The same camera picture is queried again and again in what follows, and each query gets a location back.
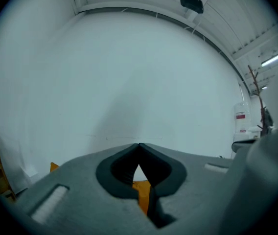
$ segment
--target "red label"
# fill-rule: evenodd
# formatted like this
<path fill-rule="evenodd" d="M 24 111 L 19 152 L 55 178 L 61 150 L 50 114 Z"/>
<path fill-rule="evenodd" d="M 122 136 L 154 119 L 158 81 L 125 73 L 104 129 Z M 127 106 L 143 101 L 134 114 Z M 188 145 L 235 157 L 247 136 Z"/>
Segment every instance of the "red label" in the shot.
<path fill-rule="evenodd" d="M 246 118 L 246 115 L 238 115 L 238 116 L 236 116 L 236 119 L 242 119 L 242 118 Z"/>

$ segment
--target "white ceiling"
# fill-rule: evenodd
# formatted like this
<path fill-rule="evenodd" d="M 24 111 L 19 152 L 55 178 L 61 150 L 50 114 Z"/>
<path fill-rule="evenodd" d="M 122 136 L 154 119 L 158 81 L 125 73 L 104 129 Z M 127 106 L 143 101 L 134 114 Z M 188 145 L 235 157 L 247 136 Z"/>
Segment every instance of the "white ceiling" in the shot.
<path fill-rule="evenodd" d="M 251 94 L 255 85 L 248 65 L 258 72 L 259 86 L 266 86 L 278 72 L 278 61 L 261 67 L 262 62 L 278 54 L 278 16 L 265 0 L 202 1 L 201 15 L 182 7 L 180 0 L 74 0 L 74 10 L 137 8 L 174 18 L 211 40 L 239 71 Z"/>

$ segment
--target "orange object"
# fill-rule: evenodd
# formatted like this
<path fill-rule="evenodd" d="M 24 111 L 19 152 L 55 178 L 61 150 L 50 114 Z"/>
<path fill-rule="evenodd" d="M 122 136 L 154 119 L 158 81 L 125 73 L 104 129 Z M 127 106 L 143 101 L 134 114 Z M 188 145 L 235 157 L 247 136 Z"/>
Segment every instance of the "orange object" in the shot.
<path fill-rule="evenodd" d="M 50 172 L 54 171 L 55 169 L 57 169 L 59 166 L 55 163 L 51 163 L 51 166 L 50 166 Z"/>
<path fill-rule="evenodd" d="M 149 194 L 150 194 L 150 183 L 149 181 L 134 181 L 133 188 L 138 191 L 139 206 L 147 215 L 149 207 Z"/>

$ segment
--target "ceiling light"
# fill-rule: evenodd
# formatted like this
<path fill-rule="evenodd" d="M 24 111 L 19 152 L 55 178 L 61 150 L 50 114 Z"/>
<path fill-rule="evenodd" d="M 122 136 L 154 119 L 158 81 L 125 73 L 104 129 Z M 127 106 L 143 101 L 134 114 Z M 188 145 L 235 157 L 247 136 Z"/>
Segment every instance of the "ceiling light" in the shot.
<path fill-rule="evenodd" d="M 275 57 L 270 58 L 269 60 L 265 61 L 262 63 L 262 67 L 269 65 L 270 63 L 276 61 L 278 59 L 278 55 L 276 55 Z"/>

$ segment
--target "fluorescent light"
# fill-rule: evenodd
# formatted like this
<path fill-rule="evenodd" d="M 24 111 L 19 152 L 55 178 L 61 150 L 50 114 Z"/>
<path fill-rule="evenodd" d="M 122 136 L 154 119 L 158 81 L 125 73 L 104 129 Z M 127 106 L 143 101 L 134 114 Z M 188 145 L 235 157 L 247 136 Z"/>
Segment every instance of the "fluorescent light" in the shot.
<path fill-rule="evenodd" d="M 270 58 L 269 60 L 262 63 L 262 67 L 271 64 L 272 62 L 276 61 L 277 59 L 278 59 L 278 55 L 276 55 L 275 57 Z"/>

